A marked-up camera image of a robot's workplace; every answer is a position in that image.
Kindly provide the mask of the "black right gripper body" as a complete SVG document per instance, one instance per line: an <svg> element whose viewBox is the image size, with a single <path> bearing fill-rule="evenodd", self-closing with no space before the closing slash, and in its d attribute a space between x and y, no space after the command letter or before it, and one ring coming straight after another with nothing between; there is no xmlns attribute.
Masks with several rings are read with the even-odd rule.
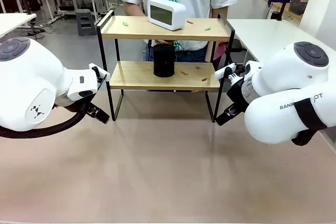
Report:
<svg viewBox="0 0 336 224"><path fill-rule="evenodd" d="M233 104L226 109L227 115L238 115L245 113L249 103L245 100L242 94L242 86L244 78L239 76L228 76L231 81L231 87L227 91L228 97L232 100Z"/></svg>

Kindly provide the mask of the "white digital clock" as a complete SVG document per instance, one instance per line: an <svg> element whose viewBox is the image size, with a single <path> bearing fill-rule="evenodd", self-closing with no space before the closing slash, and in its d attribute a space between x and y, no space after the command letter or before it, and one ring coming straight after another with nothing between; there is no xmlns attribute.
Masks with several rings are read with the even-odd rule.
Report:
<svg viewBox="0 0 336 224"><path fill-rule="evenodd" d="M183 4L169 0L149 0L149 22L162 28L175 31L185 25L187 11Z"/></svg>

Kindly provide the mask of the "person's right forearm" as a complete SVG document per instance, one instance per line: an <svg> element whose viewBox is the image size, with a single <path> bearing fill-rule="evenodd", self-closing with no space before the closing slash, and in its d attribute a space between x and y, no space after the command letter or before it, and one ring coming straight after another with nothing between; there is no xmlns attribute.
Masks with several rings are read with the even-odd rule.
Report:
<svg viewBox="0 0 336 224"><path fill-rule="evenodd" d="M124 13L127 16L145 16L141 6L133 3L123 2Z"/></svg>

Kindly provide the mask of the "two-tier wood and metal shelf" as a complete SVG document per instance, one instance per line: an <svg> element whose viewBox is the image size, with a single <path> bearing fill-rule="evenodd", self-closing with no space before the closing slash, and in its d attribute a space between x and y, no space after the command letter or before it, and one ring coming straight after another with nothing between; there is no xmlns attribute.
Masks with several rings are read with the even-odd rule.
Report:
<svg viewBox="0 0 336 224"><path fill-rule="evenodd" d="M117 119L123 99L123 95L120 95L118 103L114 104L112 90L120 90L120 92L124 90L201 91L205 93L212 121L216 119L224 80L215 80L212 62L202 64L177 62L175 63L175 74L172 77L160 78L154 75L151 62L120 59L118 44L120 39L146 39L148 42L155 39L167 39L228 42L226 61L230 61L235 30L225 18L190 18L188 20L194 24L186 22L184 28L170 31L150 23L146 17L116 16L113 11L110 11L97 23L97 36L104 70L108 67L103 40L113 39L116 49L117 65L111 74L110 81L106 84L112 120ZM123 22L128 23L129 26L124 26ZM205 31L207 27L211 27L211 30ZM181 71L187 72L188 75L181 74Z"/></svg>

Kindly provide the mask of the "large white table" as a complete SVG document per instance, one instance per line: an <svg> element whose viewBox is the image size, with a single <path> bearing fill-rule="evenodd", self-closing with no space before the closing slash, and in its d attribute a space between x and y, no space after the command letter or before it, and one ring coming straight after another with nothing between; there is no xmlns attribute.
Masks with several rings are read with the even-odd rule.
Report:
<svg viewBox="0 0 336 224"><path fill-rule="evenodd" d="M235 35L260 62L268 60L285 46L307 41L321 47L329 57L329 74L336 74L336 51L292 23L274 19L229 19Z"/></svg>

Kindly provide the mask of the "black cylinder container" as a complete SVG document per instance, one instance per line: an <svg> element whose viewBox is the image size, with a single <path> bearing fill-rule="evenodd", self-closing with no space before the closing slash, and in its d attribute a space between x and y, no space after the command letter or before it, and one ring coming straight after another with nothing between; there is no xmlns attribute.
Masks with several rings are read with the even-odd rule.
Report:
<svg viewBox="0 0 336 224"><path fill-rule="evenodd" d="M170 44L157 44L153 47L153 73L160 78L175 74L175 47Z"/></svg>

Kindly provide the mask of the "grey step stool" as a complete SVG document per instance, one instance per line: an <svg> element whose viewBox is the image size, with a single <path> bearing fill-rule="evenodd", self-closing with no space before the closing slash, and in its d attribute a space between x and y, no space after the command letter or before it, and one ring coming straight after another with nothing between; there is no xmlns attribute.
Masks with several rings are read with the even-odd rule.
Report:
<svg viewBox="0 0 336 224"><path fill-rule="evenodd" d="M79 36L96 35L96 27L89 9L76 10L76 22Z"/></svg>

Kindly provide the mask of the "wooden bench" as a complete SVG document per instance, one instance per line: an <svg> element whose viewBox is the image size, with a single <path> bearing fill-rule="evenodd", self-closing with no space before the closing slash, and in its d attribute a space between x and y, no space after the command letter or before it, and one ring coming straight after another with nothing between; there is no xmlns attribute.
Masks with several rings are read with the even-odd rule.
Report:
<svg viewBox="0 0 336 224"><path fill-rule="evenodd" d="M272 13L280 12L281 7L282 7L282 3L272 3L271 6L269 7L269 10L267 11L266 19L270 19ZM293 23L299 26L302 20L302 15L296 15L295 13L290 12L289 7L290 7L290 4L287 3L284 9L284 12L282 14L282 20L286 20L290 23Z"/></svg>

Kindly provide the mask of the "grey mesh basket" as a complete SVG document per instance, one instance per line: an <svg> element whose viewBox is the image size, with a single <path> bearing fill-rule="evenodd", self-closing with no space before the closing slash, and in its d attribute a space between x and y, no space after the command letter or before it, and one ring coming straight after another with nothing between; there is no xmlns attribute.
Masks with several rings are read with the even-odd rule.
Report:
<svg viewBox="0 0 336 224"><path fill-rule="evenodd" d="M308 2L301 0L290 0L289 11L296 15L303 15Z"/></svg>

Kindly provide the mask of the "small white side table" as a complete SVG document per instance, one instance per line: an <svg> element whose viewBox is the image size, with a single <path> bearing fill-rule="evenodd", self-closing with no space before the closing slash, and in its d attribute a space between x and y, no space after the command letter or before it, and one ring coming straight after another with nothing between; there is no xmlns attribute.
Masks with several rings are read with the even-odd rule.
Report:
<svg viewBox="0 0 336 224"><path fill-rule="evenodd" d="M18 28L24 23L36 18L36 14L6 13L0 14L0 38Z"/></svg>

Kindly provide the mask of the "black backpack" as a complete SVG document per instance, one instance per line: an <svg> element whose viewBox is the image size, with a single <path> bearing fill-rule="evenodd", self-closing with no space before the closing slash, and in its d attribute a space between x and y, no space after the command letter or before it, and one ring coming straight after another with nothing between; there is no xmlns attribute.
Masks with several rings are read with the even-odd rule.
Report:
<svg viewBox="0 0 336 224"><path fill-rule="evenodd" d="M41 7L43 6L43 3L41 0L27 0L27 1L28 1L30 10L33 12L41 10Z"/></svg>

